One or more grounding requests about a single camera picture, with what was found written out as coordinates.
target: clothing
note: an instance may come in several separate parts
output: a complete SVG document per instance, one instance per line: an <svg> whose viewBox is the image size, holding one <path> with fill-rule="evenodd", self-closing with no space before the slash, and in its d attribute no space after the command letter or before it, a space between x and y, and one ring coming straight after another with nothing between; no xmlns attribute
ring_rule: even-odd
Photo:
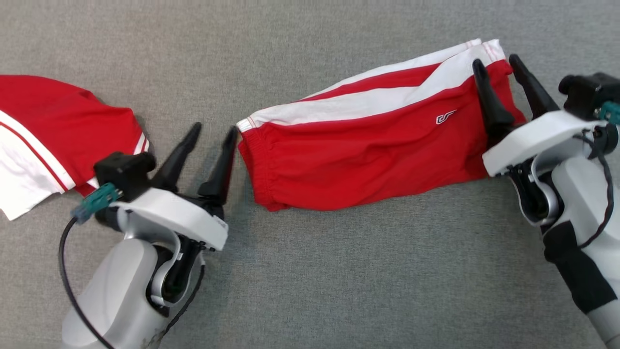
<svg viewBox="0 0 620 349"><path fill-rule="evenodd" d="M336 210L486 177L476 58L524 122L498 40L382 66L237 123L256 202Z"/></svg>
<svg viewBox="0 0 620 349"><path fill-rule="evenodd" d="M0 75L0 209L9 220L53 193L90 194L95 162L148 148L129 108L60 81Z"/></svg>

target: white fabric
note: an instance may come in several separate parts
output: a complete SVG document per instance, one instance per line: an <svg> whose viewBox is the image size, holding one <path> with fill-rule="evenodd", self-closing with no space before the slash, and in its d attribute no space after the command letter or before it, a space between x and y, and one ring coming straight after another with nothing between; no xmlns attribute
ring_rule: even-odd
<svg viewBox="0 0 620 349"><path fill-rule="evenodd" d="M253 113L248 118L239 121L237 127L241 132L245 132L260 127L266 122L277 125L298 125L310 122L361 119L394 111L423 101L445 89L462 85L473 75L472 62L477 58L485 66L504 60L505 55L499 40L475 45L446 59L418 87L379 88L317 101L282 104Z"/></svg>
<svg viewBox="0 0 620 349"><path fill-rule="evenodd" d="M88 184L89 186L92 186L95 189L99 189L99 181L97 180L97 177L93 177L87 180L86 184Z"/></svg>
<svg viewBox="0 0 620 349"><path fill-rule="evenodd" d="M379 66L375 69L371 69L368 71L365 71L362 74L357 74L355 76L351 76L350 78L346 78L338 83L333 84L332 86L329 86L328 88L319 91L317 93L313 93L308 97L312 97L312 96L316 96L318 94L322 94L328 91L331 91L333 89L337 89L343 85L346 84L351 84L360 80L364 80L367 78L371 78L373 76L378 76L378 75L382 75L385 73L391 73L393 71L399 71L399 70L405 70L405 69L411 69L411 68L419 68L421 66L428 66L428 65L433 65L433 64L437 64L437 63L441 63L445 60L447 60L448 58L457 55L465 50L467 50L468 48L472 47L472 46L476 46L476 45L480 45L482 43L482 40L480 39L474 39L474 40L470 40L468 42L464 42L461 43L459 45L456 46L452 46L449 48L446 48L444 50L441 51L437 51L437 52L433 52L433 53L429 53L427 55L424 56L420 56L420 57L416 57L413 58L411 60L408 61L404 61L404 62L400 62L400 63L395 63L395 64L390 64L390 65L384 65L384 66Z"/></svg>
<svg viewBox="0 0 620 349"><path fill-rule="evenodd" d="M49 151L39 140L28 131L19 121L13 119L8 116L5 112L0 111L0 123L6 124L8 127L12 128L15 132L21 135L28 144L43 158L43 160L47 163L47 165L54 171L57 175L58 179L60 179L67 190L75 187L76 184L73 182L73 179L64 169L63 165L56 159L56 157ZM17 143L23 143L19 138L17 138ZM59 185L59 192L64 193L64 189Z"/></svg>
<svg viewBox="0 0 620 349"><path fill-rule="evenodd" d="M140 139L138 140L138 143L136 143L136 147L133 149L134 154L137 154L142 150L142 146L144 145L145 140L146 140L146 137L144 136L144 134L141 134Z"/></svg>
<svg viewBox="0 0 620 349"><path fill-rule="evenodd" d="M63 188L13 132L0 126L0 209L9 220Z"/></svg>

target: logo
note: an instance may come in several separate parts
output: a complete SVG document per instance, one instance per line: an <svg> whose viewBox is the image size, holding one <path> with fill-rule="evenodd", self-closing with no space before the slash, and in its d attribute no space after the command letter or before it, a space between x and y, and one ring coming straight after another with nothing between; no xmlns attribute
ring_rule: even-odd
<svg viewBox="0 0 620 349"><path fill-rule="evenodd" d="M451 112L447 112L446 114L440 115L437 117L437 125L439 125L440 123L448 120L448 118L450 117L450 115L454 114L456 112L456 109L451 111Z"/></svg>

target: red fabric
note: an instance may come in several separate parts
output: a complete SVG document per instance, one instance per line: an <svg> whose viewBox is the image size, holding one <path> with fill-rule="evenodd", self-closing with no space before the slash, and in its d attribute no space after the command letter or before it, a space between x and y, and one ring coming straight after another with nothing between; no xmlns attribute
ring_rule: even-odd
<svg viewBox="0 0 620 349"><path fill-rule="evenodd" d="M375 76L305 100L419 86L436 67ZM503 105L517 124L525 122L512 99L508 63L496 61L487 69ZM438 116L455 110L437 123ZM487 136L473 76L384 114L286 126L267 122L242 135L239 150L255 200L270 211L336 210L487 176L481 157Z"/></svg>
<svg viewBox="0 0 620 349"><path fill-rule="evenodd" d="M0 110L58 159L83 195L93 190L86 181L94 177L94 163L112 152L133 154L142 135L131 109L107 106L85 89L39 76L0 75Z"/></svg>

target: black cable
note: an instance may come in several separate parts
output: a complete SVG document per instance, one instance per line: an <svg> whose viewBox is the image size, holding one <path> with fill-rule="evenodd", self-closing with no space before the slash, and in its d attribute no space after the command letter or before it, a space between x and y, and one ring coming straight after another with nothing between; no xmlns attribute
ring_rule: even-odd
<svg viewBox="0 0 620 349"><path fill-rule="evenodd" d="M183 313L185 313L185 311L187 310L187 307L189 307L189 305L193 301L194 297L196 297L196 293L198 293L198 289L200 288L200 283L202 283L202 278L204 276L205 276L205 265L202 264L200 266L200 275L198 276L198 281L196 281L196 286L194 286L192 294L187 299L187 302L185 302L185 304L183 305L181 310L179 310L177 315L175 315L174 319L172 319L172 321L170 321L170 323L168 324L168 327L166 327L166 331L164 332L164 334L168 333L168 331L172 328L172 326L174 326L174 324L176 324L177 321L179 321L179 319L181 318L181 315L183 315Z"/></svg>
<svg viewBox="0 0 620 349"><path fill-rule="evenodd" d="M577 247L581 249L589 246L592 241L594 241L599 235L601 235L601 233L603 233L603 230L607 226L607 223L609 223L609 220L611 219L611 214L614 212L614 184L611 179L611 170L609 169L609 164L607 164L607 160L605 160L603 152L596 147L594 142L592 142L590 139L587 139L585 136L574 135L573 138L579 139L587 143L590 148L592 148L592 152L594 153L594 155L596 155L601 165L603 165L603 173L605 175L605 180L607 181L607 208L605 209L603 222L598 226L598 229L596 230L594 235L592 235L586 242L582 243Z"/></svg>
<svg viewBox="0 0 620 349"><path fill-rule="evenodd" d="M78 219L73 217L69 221L67 226L64 228L63 234L60 237L60 246L58 247L58 266L60 267L60 278L63 280L64 290L67 293L67 296L69 297L69 301L71 302L71 305L73 306L73 309L76 310L77 315L79 316L80 319L82 319L82 322L84 323L84 325L86 325L86 327L88 327L88 329L91 331L91 333L95 337L97 337L97 339L107 349L114 349L114 347L111 344L109 344L109 342L106 341L105 338L102 337L99 334L99 332L97 332L97 330L92 326L91 322L88 321L88 319L86 318L86 316L82 312L82 309L79 307L78 301L76 300L75 296L73 295L73 291L71 290L71 286L69 285L69 279L67 278L67 270L64 267L64 244L67 241L67 236L69 235L69 230L71 230L71 227L73 227L73 225L77 221L78 221Z"/></svg>

